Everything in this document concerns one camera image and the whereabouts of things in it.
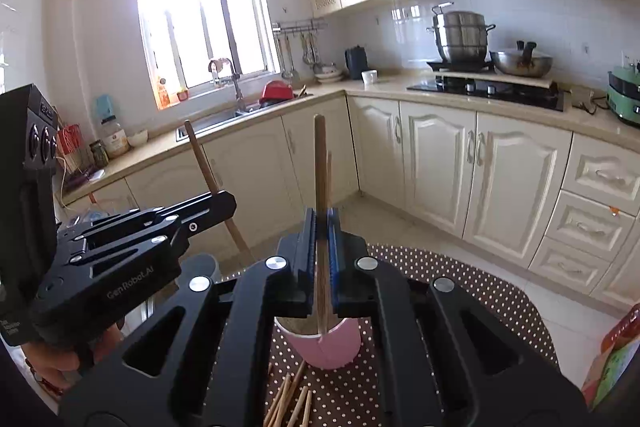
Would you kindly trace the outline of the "person left hand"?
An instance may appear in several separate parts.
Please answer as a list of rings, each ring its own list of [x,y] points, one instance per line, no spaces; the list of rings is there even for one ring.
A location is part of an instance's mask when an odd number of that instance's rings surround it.
[[[122,332],[118,324],[110,326],[97,340],[92,348],[93,360],[101,361],[122,341]],[[72,383],[66,378],[67,373],[77,372],[80,361],[74,350],[52,347],[42,341],[25,343],[21,350],[27,365],[32,369],[34,378],[40,387],[55,400]]]

